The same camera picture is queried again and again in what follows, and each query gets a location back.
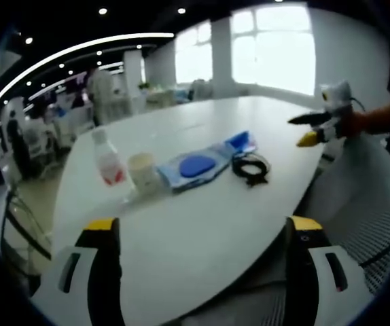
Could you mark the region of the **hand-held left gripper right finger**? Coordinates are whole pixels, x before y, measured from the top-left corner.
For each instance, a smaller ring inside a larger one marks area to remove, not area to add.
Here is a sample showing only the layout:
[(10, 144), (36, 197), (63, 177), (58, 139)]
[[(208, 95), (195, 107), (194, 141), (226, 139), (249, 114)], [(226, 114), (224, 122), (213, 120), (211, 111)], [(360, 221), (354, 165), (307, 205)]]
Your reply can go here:
[(350, 325), (372, 301), (362, 267), (313, 219), (291, 216), (284, 325)]

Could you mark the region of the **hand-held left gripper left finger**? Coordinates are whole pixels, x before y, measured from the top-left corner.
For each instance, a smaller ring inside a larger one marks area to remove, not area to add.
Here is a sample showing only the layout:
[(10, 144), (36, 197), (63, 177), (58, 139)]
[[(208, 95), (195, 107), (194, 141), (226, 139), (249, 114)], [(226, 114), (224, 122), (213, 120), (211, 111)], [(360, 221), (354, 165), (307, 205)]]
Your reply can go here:
[(90, 222), (52, 258), (31, 301), (53, 325), (123, 325), (117, 218)]

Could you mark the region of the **person's right hand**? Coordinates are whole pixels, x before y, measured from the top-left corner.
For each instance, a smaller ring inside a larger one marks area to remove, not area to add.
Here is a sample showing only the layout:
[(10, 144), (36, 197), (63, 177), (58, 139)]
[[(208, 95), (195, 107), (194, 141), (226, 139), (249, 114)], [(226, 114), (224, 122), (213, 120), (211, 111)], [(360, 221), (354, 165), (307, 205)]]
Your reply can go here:
[(368, 113), (352, 111), (341, 121), (341, 131), (344, 137), (354, 137), (371, 129), (371, 117)]

